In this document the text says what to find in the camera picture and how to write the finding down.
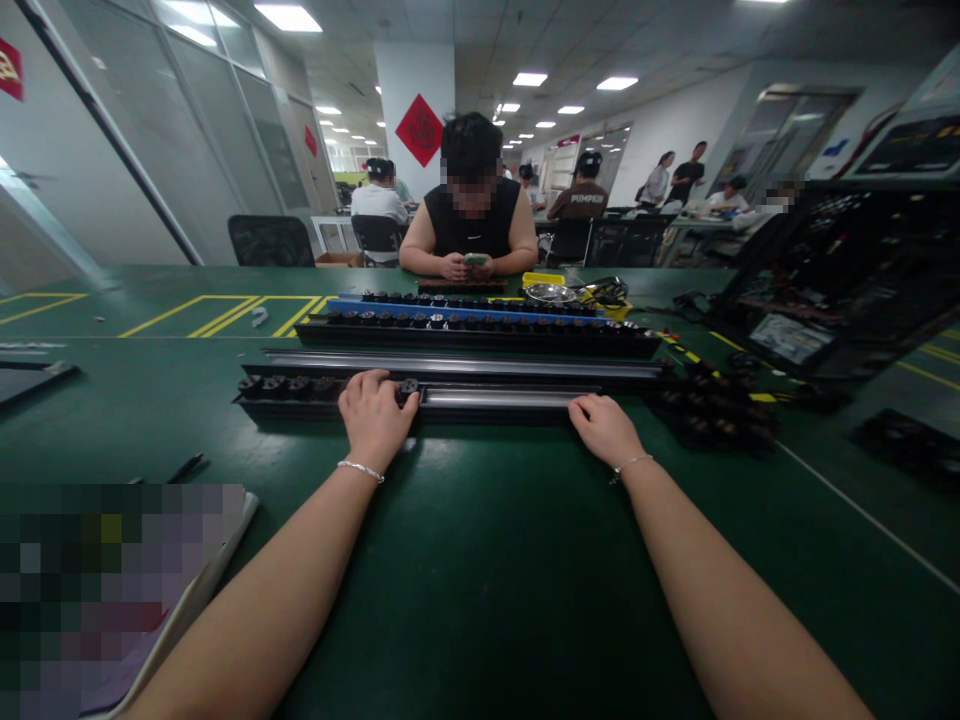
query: red decoration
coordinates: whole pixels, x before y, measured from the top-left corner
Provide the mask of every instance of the red decoration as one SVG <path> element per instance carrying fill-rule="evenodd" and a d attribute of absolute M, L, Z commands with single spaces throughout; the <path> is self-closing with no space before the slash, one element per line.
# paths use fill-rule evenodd
<path fill-rule="evenodd" d="M 397 137 L 400 138 L 400 142 L 423 167 L 427 166 L 440 149 L 441 132 L 443 132 L 443 125 L 436 113 L 427 105 L 423 95 L 417 95 L 397 127 Z"/>
<path fill-rule="evenodd" d="M 23 65 L 20 51 L 0 39 L 0 90 L 23 102 Z"/>
<path fill-rule="evenodd" d="M 313 136 L 313 133 L 310 132 L 310 128 L 304 126 L 307 134 L 304 135 L 303 141 L 307 144 L 307 147 L 310 148 L 310 152 L 313 153 L 313 156 L 317 156 L 317 139 Z"/>

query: blue strip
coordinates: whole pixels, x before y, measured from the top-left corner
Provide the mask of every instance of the blue strip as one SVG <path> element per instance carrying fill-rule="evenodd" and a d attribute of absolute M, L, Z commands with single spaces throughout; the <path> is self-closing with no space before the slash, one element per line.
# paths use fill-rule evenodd
<path fill-rule="evenodd" d="M 444 318 L 448 318 L 451 315 L 459 315 L 461 319 L 464 320 L 469 315 L 473 315 L 478 320 L 490 315 L 497 320 L 505 317 L 513 320 L 519 320 L 520 318 L 525 317 L 528 318 L 530 322 L 536 322 L 540 318 L 547 318 L 550 322 L 554 322 L 556 320 L 566 320 L 568 323 L 574 320 L 583 320 L 584 323 L 588 323 L 591 320 L 600 320 L 604 324 L 608 324 L 610 322 L 610 320 L 605 317 L 593 318 L 583 315 L 553 315 L 547 313 L 508 312 L 504 310 L 481 310 L 479 308 L 438 308 L 432 305 L 404 305 L 401 303 L 380 303 L 372 300 L 363 302 L 362 300 L 346 300 L 343 297 L 340 297 L 338 300 L 327 300 L 325 310 L 327 312 L 338 310 L 344 314 L 348 312 L 365 313 L 372 310 L 377 315 L 382 312 L 392 313 L 393 315 L 405 312 L 410 317 L 422 312 L 427 317 L 430 317 L 431 315 L 443 315 Z"/>

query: black tank top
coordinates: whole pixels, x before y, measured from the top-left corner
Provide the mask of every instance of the black tank top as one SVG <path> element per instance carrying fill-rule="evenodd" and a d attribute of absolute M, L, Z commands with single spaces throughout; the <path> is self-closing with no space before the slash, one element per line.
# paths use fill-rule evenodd
<path fill-rule="evenodd" d="M 452 252 L 486 253 L 492 258 L 510 254 L 510 223 L 520 196 L 520 183 L 500 178 L 490 211 L 479 220 L 468 220 L 453 208 L 446 185 L 437 185 L 423 202 L 430 213 L 437 246 L 434 255 Z"/>

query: man in black tank top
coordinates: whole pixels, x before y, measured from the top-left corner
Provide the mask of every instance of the man in black tank top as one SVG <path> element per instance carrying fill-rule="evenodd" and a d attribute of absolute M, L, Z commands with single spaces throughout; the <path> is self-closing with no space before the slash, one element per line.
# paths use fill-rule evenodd
<path fill-rule="evenodd" d="M 447 119 L 440 141 L 443 182 L 428 192 L 400 246 L 400 265 L 449 280 L 530 270 L 537 233 L 520 183 L 500 176 L 503 133 L 480 113 Z M 464 256 L 486 256 L 466 265 Z"/>

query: hand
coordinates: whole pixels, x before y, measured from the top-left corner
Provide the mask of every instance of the hand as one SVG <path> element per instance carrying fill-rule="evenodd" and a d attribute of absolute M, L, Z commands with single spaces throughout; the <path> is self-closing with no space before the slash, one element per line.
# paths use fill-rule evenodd
<path fill-rule="evenodd" d="M 610 467 L 644 454 L 636 428 L 613 398 L 584 395 L 571 400 L 567 410 L 587 449 Z"/>
<path fill-rule="evenodd" d="M 493 275 L 493 258 L 484 255 L 487 261 L 483 265 L 467 265 L 467 271 L 474 280 L 488 280 Z"/>
<path fill-rule="evenodd" d="M 337 401 L 350 439 L 347 457 L 381 475 L 406 440 L 420 407 L 420 393 L 413 393 L 400 409 L 396 399 L 399 386 L 384 380 L 389 374 L 386 370 L 357 373 Z"/>
<path fill-rule="evenodd" d="M 441 259 L 440 274 L 447 280 L 466 280 L 467 266 L 463 264 L 463 255 L 450 253 Z"/>

